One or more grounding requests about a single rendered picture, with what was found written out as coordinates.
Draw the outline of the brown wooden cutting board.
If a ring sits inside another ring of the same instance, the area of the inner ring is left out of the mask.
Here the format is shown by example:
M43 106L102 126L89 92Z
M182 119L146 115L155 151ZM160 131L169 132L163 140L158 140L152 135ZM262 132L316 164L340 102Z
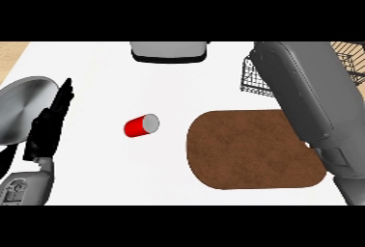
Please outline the brown wooden cutting board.
M311 187L327 175L279 110L204 113L189 126L186 159L198 180L223 190Z

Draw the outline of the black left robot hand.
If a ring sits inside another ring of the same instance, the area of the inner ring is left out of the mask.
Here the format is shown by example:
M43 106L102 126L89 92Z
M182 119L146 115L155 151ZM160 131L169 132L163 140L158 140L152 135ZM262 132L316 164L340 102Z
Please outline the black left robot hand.
M52 105L43 109L39 117L33 120L22 155L25 161L55 155L61 141L62 122L73 98L71 79L67 78Z

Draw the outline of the red can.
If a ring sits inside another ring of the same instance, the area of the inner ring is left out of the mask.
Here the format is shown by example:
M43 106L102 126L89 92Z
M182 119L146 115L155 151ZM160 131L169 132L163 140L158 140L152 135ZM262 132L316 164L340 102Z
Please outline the red can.
M146 114L130 121L124 125L124 133L129 137L139 137L151 134L160 127L160 120L154 114Z

